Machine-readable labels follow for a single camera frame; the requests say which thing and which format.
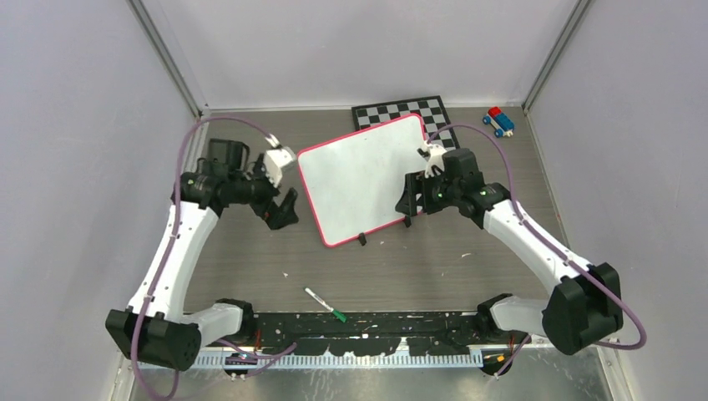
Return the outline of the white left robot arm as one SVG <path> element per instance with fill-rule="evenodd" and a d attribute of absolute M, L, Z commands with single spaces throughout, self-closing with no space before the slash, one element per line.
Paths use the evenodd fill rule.
<path fill-rule="evenodd" d="M 240 141 L 211 140 L 208 153 L 193 171 L 180 175 L 171 196 L 168 223 L 139 290 L 123 310 L 112 309 L 105 327 L 126 358 L 184 372 L 199 351 L 227 337 L 237 346 L 249 344 L 256 333 L 250 303 L 228 298 L 199 312 L 185 311 L 185 296 L 206 240 L 231 205 L 248 205 L 269 229 L 299 221 L 290 188 L 281 203 L 285 171 L 296 154 L 277 141 L 250 160 Z"/>

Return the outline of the red-framed whiteboard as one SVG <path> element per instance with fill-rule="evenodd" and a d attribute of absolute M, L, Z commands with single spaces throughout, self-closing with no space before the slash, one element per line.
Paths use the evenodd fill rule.
<path fill-rule="evenodd" d="M 404 221 L 405 176 L 424 170 L 422 118 L 406 115 L 301 150 L 298 169 L 323 244 L 340 246 Z"/>

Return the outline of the green whiteboard marker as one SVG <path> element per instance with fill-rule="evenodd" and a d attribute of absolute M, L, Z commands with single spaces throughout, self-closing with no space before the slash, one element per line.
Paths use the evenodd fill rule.
<path fill-rule="evenodd" d="M 318 294 L 313 292 L 309 287 L 304 287 L 303 291 L 310 296 L 313 300 L 315 300 L 318 304 L 320 304 L 323 308 L 325 308 L 330 314 L 332 314 L 337 320 L 340 322 L 346 322 L 347 317 L 344 313 L 340 312 L 339 310 L 335 309 L 332 307 L 328 302 L 326 302 L 323 298 L 321 298 Z"/>

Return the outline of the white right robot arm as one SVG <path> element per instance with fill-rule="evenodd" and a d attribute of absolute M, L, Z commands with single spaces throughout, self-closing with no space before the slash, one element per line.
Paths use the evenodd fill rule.
<path fill-rule="evenodd" d="M 497 343 L 509 332 L 525 332 L 573 355 L 624 326 L 620 278 L 611 265 L 595 265 L 553 238 L 508 188 L 485 182 L 471 150 L 421 145 L 417 152 L 426 166 L 405 174 L 396 211 L 411 218 L 456 208 L 510 249 L 549 295 L 529 300 L 503 293 L 478 304 L 475 323 L 481 339 Z"/>

